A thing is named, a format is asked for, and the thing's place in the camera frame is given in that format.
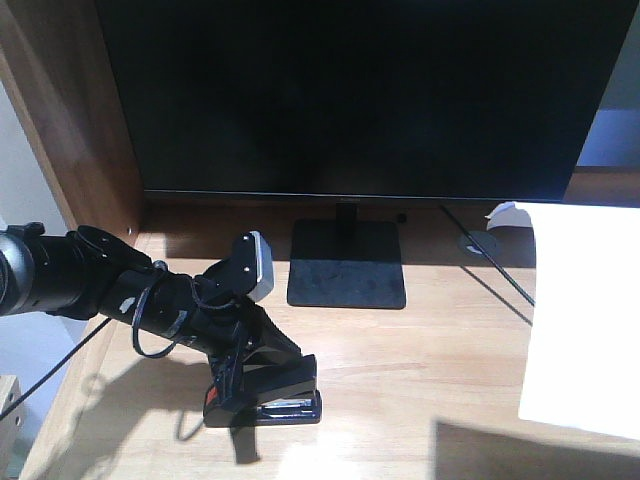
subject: black cable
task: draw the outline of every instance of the black cable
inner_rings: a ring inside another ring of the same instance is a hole
[[[518,282],[515,281],[515,279],[509,275],[507,273],[507,271],[502,268],[498,262],[495,261],[495,259],[489,254],[489,252],[487,252],[485,250],[485,248],[473,237],[473,235],[471,235],[471,233],[469,232],[469,230],[467,230],[464,225],[462,225],[462,223],[460,223],[460,221],[453,215],[453,213],[451,213],[449,211],[449,209],[447,207],[445,207],[444,205],[440,205],[440,209],[445,213],[445,215],[447,217],[449,217],[449,219],[460,229],[460,231],[462,232],[462,234],[467,237],[467,239],[473,243],[473,246],[476,247],[480,253],[482,253],[482,255],[484,256],[484,258],[486,258],[487,260],[489,260],[489,262],[491,262],[491,264],[502,274],[502,276],[511,284],[511,286],[513,288],[515,288],[518,293],[520,295],[522,295],[524,297],[524,299],[529,302],[529,304],[532,307],[536,306],[536,302],[535,300],[531,297],[531,295],[529,295],[524,288],[522,288],[520,286],[520,284]]]
[[[96,336],[96,334],[106,327],[107,323],[111,321],[111,318],[106,318],[100,325],[94,328],[89,335],[84,337],[75,347],[71,349],[69,353],[67,353],[62,360],[60,360],[51,370],[49,370],[40,380],[38,380],[29,390],[24,392],[15,402],[7,407],[7,409],[0,413],[0,422],[7,418],[11,412],[13,412],[18,406],[24,402],[27,398],[31,396],[38,388],[40,388],[47,380],[49,380],[55,373],[62,368],[62,366],[67,363],[71,357],[73,357],[78,350],[84,347],[89,340]]]
[[[153,263],[153,266],[156,268],[155,278],[151,283],[151,285],[145,287],[144,290],[142,290],[142,293],[140,294],[140,298],[136,303],[136,309],[133,313],[133,320],[131,321],[131,343],[133,344],[133,349],[138,353],[138,355],[142,355],[145,358],[158,359],[158,358],[163,358],[169,355],[178,343],[183,341],[186,341],[187,343],[193,343],[196,340],[196,337],[190,337],[185,335],[177,337],[167,347],[155,353],[147,353],[144,350],[142,350],[142,346],[140,345],[140,323],[142,322],[144,307],[147,305],[147,301],[149,300],[149,295],[151,295],[151,290],[156,286],[156,284],[165,276],[165,274],[169,270],[167,267],[167,264],[162,260],[155,261]]]

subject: monitor stand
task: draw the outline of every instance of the monitor stand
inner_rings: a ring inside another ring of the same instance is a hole
[[[398,229],[357,220],[339,203],[336,220],[298,220],[287,302],[295,306],[401,309],[406,305]]]

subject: black monitor screen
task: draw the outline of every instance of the black monitor screen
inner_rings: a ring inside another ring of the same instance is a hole
[[[637,0],[99,0],[147,192],[561,198]]]

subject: wooden desk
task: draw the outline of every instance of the wooden desk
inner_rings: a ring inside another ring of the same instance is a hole
[[[470,229],[489,209],[453,208]],[[202,272],[247,229],[266,235],[277,281],[261,304],[316,354],[322,422],[245,429],[237,452],[228,430],[190,436],[210,383],[203,355],[181,347],[143,359],[130,328],[113,322],[74,359],[22,478],[639,478],[640,442],[518,419],[530,332],[519,317],[532,319],[532,308],[457,249],[459,232],[440,211],[407,214],[399,227],[408,306],[373,311],[286,304],[294,208],[152,211],[137,246],[172,271]],[[502,263],[533,293],[530,232],[497,235]]]

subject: paper sheet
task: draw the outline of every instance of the paper sheet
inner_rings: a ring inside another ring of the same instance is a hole
[[[510,202],[490,226],[526,214],[537,280],[520,418],[640,439],[640,209]]]

